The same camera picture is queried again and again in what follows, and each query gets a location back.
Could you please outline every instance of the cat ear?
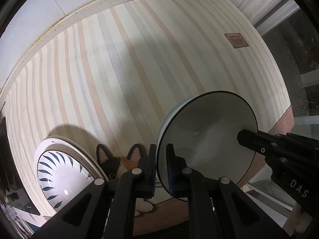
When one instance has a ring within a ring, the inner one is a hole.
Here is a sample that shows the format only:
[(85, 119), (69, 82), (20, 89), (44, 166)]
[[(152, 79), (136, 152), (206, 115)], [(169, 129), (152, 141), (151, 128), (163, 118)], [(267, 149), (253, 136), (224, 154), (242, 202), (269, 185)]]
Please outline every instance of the cat ear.
[(129, 150), (127, 159), (138, 162), (139, 159), (146, 157), (146, 150), (141, 144), (135, 144)]
[(102, 163), (106, 162), (108, 159), (113, 158), (111, 151), (105, 145), (98, 144), (96, 147), (96, 159), (98, 165), (101, 166)]

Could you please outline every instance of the dark rim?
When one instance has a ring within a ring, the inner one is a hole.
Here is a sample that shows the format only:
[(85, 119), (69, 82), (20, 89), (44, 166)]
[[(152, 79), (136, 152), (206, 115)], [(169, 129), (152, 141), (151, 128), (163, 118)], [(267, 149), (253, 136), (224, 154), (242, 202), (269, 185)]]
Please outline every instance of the dark rim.
[[(162, 136), (161, 136), (161, 138), (160, 138), (158, 149), (160, 148), (160, 146), (161, 146), (161, 144), (162, 144), (162, 140), (163, 140), (163, 138), (164, 138), (164, 136), (165, 136), (165, 134), (166, 134), (166, 132), (167, 132), (169, 126), (171, 125), (171, 123), (173, 122), (173, 120), (177, 117), (177, 115), (178, 115), (185, 107), (187, 107), (191, 102), (197, 100), (197, 99), (200, 98), (200, 97), (203, 97), (203, 96), (205, 96), (205, 95), (212, 94), (212, 93), (230, 93), (230, 94), (233, 94), (233, 95), (239, 97), (240, 99), (242, 99), (242, 100), (249, 106), (249, 108), (251, 109), (251, 111), (252, 111), (252, 113), (253, 113), (253, 115), (254, 115), (254, 117), (255, 117), (256, 126), (257, 126), (257, 130), (258, 130), (258, 123), (257, 123), (256, 115), (255, 115), (255, 113), (254, 113), (252, 107), (249, 105), (249, 103), (248, 103), (244, 98), (242, 98), (242, 97), (239, 96), (238, 94), (235, 94), (235, 93), (229, 92), (229, 91), (211, 91), (211, 92), (206, 92), (206, 93), (200, 94), (200, 95), (198, 95), (198, 96), (192, 98), (190, 101), (188, 101), (183, 107), (181, 107), (181, 108), (176, 112), (176, 114), (172, 117), (172, 119), (170, 120), (170, 122), (169, 122), (168, 125), (166, 126), (166, 128), (165, 128), (165, 130), (164, 130), (164, 132), (163, 132), (163, 134), (162, 134)], [(251, 163), (250, 163), (249, 167), (247, 168), (246, 172), (244, 173), (244, 175), (240, 178), (240, 180), (239, 180), (238, 182), (240, 182), (240, 181), (242, 180), (242, 178), (243, 178), (243, 177), (246, 175), (246, 173), (248, 172), (249, 168), (251, 167), (251, 164), (253, 163), (253, 160), (254, 160), (255, 156), (256, 156), (256, 152), (254, 153), (254, 157), (253, 157), (253, 159), (251, 160)], [(161, 179), (161, 177), (160, 177), (160, 173), (159, 173), (159, 169), (158, 169), (158, 160), (159, 160), (159, 153), (156, 151), (156, 172), (157, 172), (157, 176), (158, 176), (158, 178), (159, 178), (159, 181), (161, 182), (162, 187), (165, 189), (165, 191), (166, 191), (168, 194), (170, 194), (169, 190), (167, 190), (167, 188), (166, 188), (166, 187), (164, 186), (164, 184), (162, 183), (162, 179)]]

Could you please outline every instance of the striped surface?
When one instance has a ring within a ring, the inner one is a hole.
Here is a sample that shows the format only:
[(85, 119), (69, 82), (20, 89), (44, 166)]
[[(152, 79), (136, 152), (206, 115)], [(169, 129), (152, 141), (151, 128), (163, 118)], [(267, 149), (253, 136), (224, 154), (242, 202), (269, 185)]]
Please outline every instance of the striped surface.
[[(250, 47), (234, 49), (224, 36), (233, 32)], [(49, 134), (94, 158), (98, 143), (126, 156), (135, 143), (155, 142), (178, 102), (212, 90), (241, 95), (262, 131), (290, 105), (266, 44), (229, 0), (135, 0), (74, 24), (27, 63), (7, 96), (9, 141), (30, 198), (54, 213), (32, 169)]]

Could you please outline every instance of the cat eye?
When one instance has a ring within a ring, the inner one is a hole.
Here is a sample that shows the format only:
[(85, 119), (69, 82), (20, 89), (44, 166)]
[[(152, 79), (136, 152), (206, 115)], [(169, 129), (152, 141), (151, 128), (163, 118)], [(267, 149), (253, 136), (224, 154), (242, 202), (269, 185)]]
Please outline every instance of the cat eye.
[(110, 174), (110, 179), (111, 179), (111, 180), (116, 179), (116, 174), (115, 174), (115, 173), (111, 173), (111, 174)]

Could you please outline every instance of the calico cat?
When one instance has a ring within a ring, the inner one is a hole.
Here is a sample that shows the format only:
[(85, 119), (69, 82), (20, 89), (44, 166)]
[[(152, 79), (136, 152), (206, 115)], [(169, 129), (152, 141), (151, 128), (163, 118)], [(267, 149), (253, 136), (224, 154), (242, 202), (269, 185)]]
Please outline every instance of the calico cat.
[[(114, 157), (108, 148), (102, 144), (96, 147), (96, 158), (98, 165), (102, 168), (109, 180), (120, 178), (123, 173), (133, 170), (138, 166), (138, 160), (146, 157), (143, 146), (135, 144), (129, 150), (127, 157)], [(140, 212), (149, 212), (153, 205), (143, 199), (136, 199), (135, 216)]]

